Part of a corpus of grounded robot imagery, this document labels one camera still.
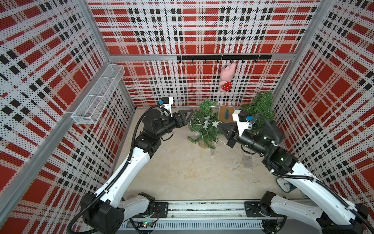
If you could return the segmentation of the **clear star string light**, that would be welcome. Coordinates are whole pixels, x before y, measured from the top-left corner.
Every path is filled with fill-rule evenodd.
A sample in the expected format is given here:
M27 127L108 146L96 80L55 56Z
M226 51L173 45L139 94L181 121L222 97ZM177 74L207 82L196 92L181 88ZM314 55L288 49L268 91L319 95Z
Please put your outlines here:
M217 119L211 119L210 116L197 118L194 117L189 123L189 129L193 136L188 136L188 140L194 144L199 144L201 148L209 148L212 153L218 153L217 144L220 141L222 133L218 129L221 123Z

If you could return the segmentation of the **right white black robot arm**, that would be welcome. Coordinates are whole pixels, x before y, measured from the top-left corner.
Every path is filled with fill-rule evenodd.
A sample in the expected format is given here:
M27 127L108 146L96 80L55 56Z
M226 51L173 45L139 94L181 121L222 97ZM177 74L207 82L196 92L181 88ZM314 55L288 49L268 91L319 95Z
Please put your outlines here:
M242 117L237 110L233 123L218 123L217 127L227 139L227 146L240 144L263 157L263 164L274 176L298 188L314 206L287 200L276 193L266 192L259 202L263 216L271 213L284 215L308 224L322 234L362 234L365 229L374 232L369 223L369 209L354 204L334 192L314 176L290 152L280 147L283 132L262 113L252 120Z

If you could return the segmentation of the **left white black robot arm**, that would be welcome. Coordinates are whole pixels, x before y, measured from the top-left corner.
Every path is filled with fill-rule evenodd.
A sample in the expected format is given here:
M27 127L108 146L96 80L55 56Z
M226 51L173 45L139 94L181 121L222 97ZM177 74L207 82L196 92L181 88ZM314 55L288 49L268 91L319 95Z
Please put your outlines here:
M67 225L67 233L75 233L73 226L80 218L91 227L89 234L115 234L124 221L139 214L152 214L154 197L145 193L126 201L122 197L140 169L154 156L163 136L188 125L193 113L192 109L171 113L160 105L147 109L135 126L127 159L96 192L81 199L81 211Z

